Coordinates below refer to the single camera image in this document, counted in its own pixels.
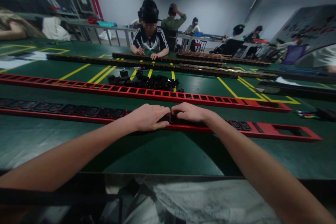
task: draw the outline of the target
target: hair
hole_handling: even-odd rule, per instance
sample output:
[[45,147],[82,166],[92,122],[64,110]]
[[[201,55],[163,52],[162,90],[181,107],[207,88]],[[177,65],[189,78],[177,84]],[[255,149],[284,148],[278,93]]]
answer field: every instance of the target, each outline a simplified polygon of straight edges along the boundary
[[174,9],[172,7],[169,8],[168,15],[169,16],[176,16],[176,12],[174,11]]
[[244,31],[244,28],[245,28],[245,25],[243,24],[239,24],[239,25],[236,25],[234,28],[233,28],[233,31],[235,32],[236,35],[239,35],[241,34],[243,31]]
[[158,22],[159,10],[153,0],[144,0],[139,12],[144,23]]
[[254,31],[262,31],[263,30],[263,26],[257,26],[257,28]]

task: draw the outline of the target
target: white stripe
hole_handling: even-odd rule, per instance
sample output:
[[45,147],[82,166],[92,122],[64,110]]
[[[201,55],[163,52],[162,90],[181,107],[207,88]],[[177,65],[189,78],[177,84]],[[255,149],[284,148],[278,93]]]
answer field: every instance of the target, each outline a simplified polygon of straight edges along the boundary
[[166,45],[166,48],[169,50],[169,47],[168,47],[168,44],[167,44],[167,41],[166,41],[166,37],[165,37],[165,34],[163,33],[163,30],[160,29],[160,28],[158,28],[157,30],[158,30],[159,32],[161,32],[161,37],[162,37],[162,39],[163,39],[163,41],[164,41],[164,43],[165,43],[165,45]]
[[142,48],[140,43],[139,43],[139,40],[136,40],[136,42],[138,43],[139,48]]
[[132,39],[132,42],[131,42],[131,45],[133,45],[133,42],[138,34],[138,32],[140,31],[141,28],[138,28],[137,31],[135,32],[134,36],[133,36],[133,39]]

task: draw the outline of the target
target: workbench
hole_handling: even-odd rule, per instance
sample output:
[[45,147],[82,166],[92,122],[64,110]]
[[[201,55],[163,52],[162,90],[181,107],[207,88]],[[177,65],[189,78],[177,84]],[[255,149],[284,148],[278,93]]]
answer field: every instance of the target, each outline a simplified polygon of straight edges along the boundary
[[[71,41],[58,45],[51,40],[29,39],[0,42],[0,56],[23,51],[45,51],[91,57],[111,58],[113,52],[130,53],[126,47]],[[256,71],[259,67],[232,65],[240,70]],[[107,84],[107,75],[119,76],[121,68],[61,61],[34,61],[24,66],[0,72]],[[256,93],[255,78],[201,77],[178,72],[163,72],[146,69],[144,75],[166,75],[179,79],[180,88],[186,93],[235,97],[252,100],[284,102],[295,110],[311,111],[314,107],[333,108],[335,103],[282,97]],[[315,86],[334,85],[309,83]],[[36,89],[0,85],[0,97],[39,100],[63,104],[101,106],[134,110],[144,103],[172,107],[176,103],[154,100],[122,98],[86,93]],[[202,106],[218,113],[224,119],[306,126],[323,138],[314,143],[252,138],[265,151],[283,164],[300,179],[336,178],[335,123],[313,119],[301,119],[296,113],[274,113],[253,110]],[[79,135],[101,127],[100,124],[38,119],[0,115],[0,169],[12,169],[33,157]],[[179,174],[241,176],[225,147],[215,135],[193,132],[159,130],[126,136],[92,160],[83,172],[134,173],[134,174]]]
[[[182,39],[181,46],[182,46],[182,49],[185,50],[185,51],[190,51],[191,43],[189,43],[189,41],[191,41],[191,40],[203,40],[203,41],[207,41],[207,42],[220,43],[220,44],[218,44],[218,46],[223,44],[221,39],[216,39],[216,38],[207,37],[207,36],[196,37],[196,36],[191,36],[191,35],[180,34],[179,33],[177,35],[177,37]],[[261,51],[259,52],[260,54],[265,48],[268,47],[267,44],[255,44],[255,43],[248,43],[248,42],[244,42],[244,44],[242,44],[242,46],[246,46],[246,49],[244,50],[244,52],[240,56],[238,56],[240,59],[244,59],[246,57],[246,53],[249,51],[249,49],[251,47],[261,48]]]
[[83,37],[86,41],[90,41],[90,36],[88,35],[87,29],[88,28],[93,29],[100,44],[102,42],[100,41],[97,29],[104,29],[106,34],[107,34],[108,42],[110,43],[110,46],[112,45],[112,43],[111,43],[112,38],[110,38],[108,30],[114,30],[115,31],[115,35],[117,36],[119,46],[120,46],[120,41],[119,41],[118,31],[125,32],[126,44],[127,44],[128,47],[130,47],[130,45],[131,45],[128,33],[130,32],[131,37],[133,38],[134,32],[136,31],[135,28],[128,28],[126,26],[104,27],[104,26],[100,26],[99,24],[90,24],[90,23],[88,23],[87,20],[78,20],[78,19],[68,20],[67,24],[70,25],[71,30],[72,30],[73,34],[75,35],[77,41],[80,41],[81,39],[79,38],[75,27],[79,28],[79,30],[81,31],[81,34],[83,35]]

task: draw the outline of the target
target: chair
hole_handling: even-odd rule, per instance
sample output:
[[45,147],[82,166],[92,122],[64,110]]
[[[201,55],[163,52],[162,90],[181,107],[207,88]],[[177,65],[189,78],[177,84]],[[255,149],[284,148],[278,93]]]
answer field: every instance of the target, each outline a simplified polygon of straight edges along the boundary
[[224,55],[235,55],[238,49],[244,44],[244,41],[242,40],[228,40],[224,45],[221,45],[221,51],[219,54]]
[[283,65],[293,65],[295,61],[300,59],[305,51],[306,51],[307,45],[290,45],[288,46],[287,54],[282,61]]
[[204,52],[206,44],[207,42],[205,40],[200,40],[199,42],[198,40],[196,40],[196,42],[193,43],[193,45],[196,47],[196,52],[199,52],[199,53]]
[[247,49],[247,45],[242,45],[239,47],[237,52],[234,54],[233,58],[240,58]]
[[169,51],[175,51],[177,31],[168,30],[166,27],[161,28],[163,30],[164,36],[166,37]]
[[36,20],[36,26],[37,26],[37,28],[40,31],[42,31],[42,29],[43,29],[43,17],[36,17],[35,20]]

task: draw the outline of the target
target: red rack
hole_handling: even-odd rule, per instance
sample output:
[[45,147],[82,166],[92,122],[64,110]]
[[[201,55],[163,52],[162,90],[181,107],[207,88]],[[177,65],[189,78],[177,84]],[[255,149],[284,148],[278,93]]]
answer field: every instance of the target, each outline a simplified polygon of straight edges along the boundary
[[[58,119],[67,121],[79,121],[87,123],[98,123],[98,124],[108,124],[115,119],[105,119],[105,118],[95,118],[95,117],[84,117],[77,115],[65,115],[65,114],[54,114],[54,113],[41,113],[34,111],[21,111],[13,110],[7,108],[0,108],[0,114],[6,114],[11,116],[24,116],[24,117],[36,117],[44,119]],[[290,126],[290,125],[280,125],[280,124],[268,124],[261,122],[244,122],[251,128],[249,131],[240,130],[247,137],[254,138],[269,138],[276,140],[287,140],[287,141],[297,141],[297,142],[316,142],[321,141],[322,138],[315,134],[307,127],[300,126]],[[192,132],[202,132],[213,134],[211,129],[207,127],[196,127],[190,125],[179,125],[170,124],[165,128],[166,130],[175,131],[192,131]],[[281,134],[281,130],[287,130],[293,133],[293,135]]]
[[26,86],[32,88],[43,88],[62,90],[70,92],[91,93],[98,95],[120,96],[146,100],[158,100],[164,102],[188,102],[195,105],[206,105],[215,107],[230,107],[235,109],[249,109],[268,112],[288,113],[291,108],[283,103],[268,101],[254,101],[248,99],[237,99],[230,97],[209,96],[191,93],[178,93],[170,91],[159,91],[152,89],[141,89],[135,87],[123,87],[105,84],[94,84],[77,82],[71,80],[58,80],[39,78],[24,75],[0,74],[0,83],[7,85]]

